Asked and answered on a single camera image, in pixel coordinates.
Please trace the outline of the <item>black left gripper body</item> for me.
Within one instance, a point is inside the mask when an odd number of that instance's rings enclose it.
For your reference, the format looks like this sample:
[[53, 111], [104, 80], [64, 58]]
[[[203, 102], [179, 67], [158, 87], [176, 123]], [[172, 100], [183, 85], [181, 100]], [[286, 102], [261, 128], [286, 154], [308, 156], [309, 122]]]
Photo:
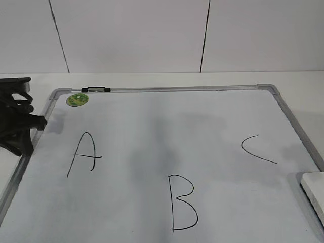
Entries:
[[1, 141], [30, 139], [30, 128], [25, 122], [34, 111], [32, 101], [24, 88], [1, 89]]

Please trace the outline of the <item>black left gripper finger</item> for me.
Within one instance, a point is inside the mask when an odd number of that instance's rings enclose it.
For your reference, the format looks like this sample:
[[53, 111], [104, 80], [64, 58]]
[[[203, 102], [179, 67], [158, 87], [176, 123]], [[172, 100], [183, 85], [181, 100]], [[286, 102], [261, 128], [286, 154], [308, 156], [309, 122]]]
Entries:
[[43, 131], [47, 125], [47, 121], [44, 116], [28, 115], [27, 125], [30, 129], [37, 129], [38, 131]]
[[34, 149], [30, 129], [20, 130], [11, 134], [1, 133], [1, 147], [16, 156], [30, 156]]

